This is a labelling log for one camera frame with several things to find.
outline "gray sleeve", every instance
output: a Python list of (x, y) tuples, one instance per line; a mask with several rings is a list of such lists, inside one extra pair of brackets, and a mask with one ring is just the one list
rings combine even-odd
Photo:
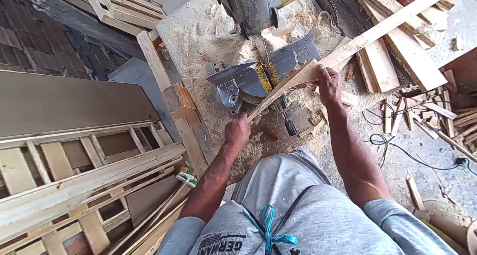
[(409, 255), (457, 253), (437, 234), (400, 204), (378, 199), (364, 205), (364, 212)]
[(157, 255), (189, 254), (205, 226), (205, 222), (197, 217), (179, 219), (165, 234)]

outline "black strap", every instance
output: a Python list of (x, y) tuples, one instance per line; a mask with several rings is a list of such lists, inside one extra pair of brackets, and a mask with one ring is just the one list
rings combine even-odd
[[(295, 201), (293, 202), (293, 204), (291, 204), (290, 208), (287, 210), (287, 212), (285, 213), (285, 215), (283, 216), (283, 218), (280, 220), (280, 222), (278, 223), (277, 227), (275, 228), (275, 230), (273, 230), (273, 235), (276, 235), (278, 233), (278, 231), (283, 227), (283, 225), (285, 224), (285, 222), (288, 220), (288, 218), (290, 217), (291, 213), (293, 212), (293, 210), (295, 209), (296, 205), (298, 204), (298, 202), (300, 201), (301, 197), (303, 197), (303, 195), (305, 195), (305, 193), (314, 185), (310, 185), (308, 187), (306, 187), (303, 191), (301, 191), (301, 193), (296, 197)], [(250, 214), (250, 216), (252, 217), (252, 219), (257, 223), (257, 225), (260, 227), (260, 230), (262, 230), (263, 232), (265, 232), (265, 228), (263, 227), (263, 225), (257, 220), (257, 218), (255, 218), (255, 216), (253, 215), (253, 213), (248, 210), (245, 206), (244, 208), (248, 211), (248, 214)], [(281, 255), (281, 252), (280, 250), (278, 249), (277, 245), (275, 245), (275, 243), (272, 243), (271, 245), (271, 248), (273, 248), (273, 251), (275, 251), (275, 253), (277, 255)]]

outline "plywood sheet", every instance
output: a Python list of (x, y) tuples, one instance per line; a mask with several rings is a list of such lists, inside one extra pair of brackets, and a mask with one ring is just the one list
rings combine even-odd
[(139, 85), (0, 70), (0, 137), (157, 119)]
[(140, 224), (149, 214), (174, 193), (181, 181), (176, 176), (167, 177), (155, 184), (126, 196), (133, 226)]

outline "man's arm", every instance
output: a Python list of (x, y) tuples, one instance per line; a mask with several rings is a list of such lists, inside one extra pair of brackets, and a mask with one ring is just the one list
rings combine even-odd
[(374, 199), (393, 199), (377, 162), (356, 136), (341, 103), (341, 76), (320, 65), (321, 101), (328, 111), (331, 147), (338, 172), (351, 201), (361, 208)]
[(225, 126), (224, 144), (189, 196), (179, 218), (194, 216), (205, 223), (212, 219), (224, 197), (232, 163), (248, 141), (251, 124), (243, 113)]

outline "miter saw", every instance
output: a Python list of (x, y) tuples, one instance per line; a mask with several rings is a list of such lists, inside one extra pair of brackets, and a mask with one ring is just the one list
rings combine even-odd
[[(221, 68), (219, 62), (212, 66), (213, 75), (207, 78), (214, 84), (232, 117), (241, 113), (243, 102), (257, 99), (258, 104), (294, 69), (299, 69), (306, 61), (321, 57), (313, 43), (316, 28), (295, 42), (268, 53), (261, 35), (263, 29), (278, 28), (278, 9), (295, 0), (217, 0), (224, 6), (227, 15), (235, 22), (231, 34), (239, 33), (244, 39), (252, 38), (260, 53), (259, 60), (249, 60), (241, 64)], [(285, 96), (274, 103), (276, 111), (285, 119), (285, 127), (290, 136), (297, 130), (288, 117), (288, 104)]]

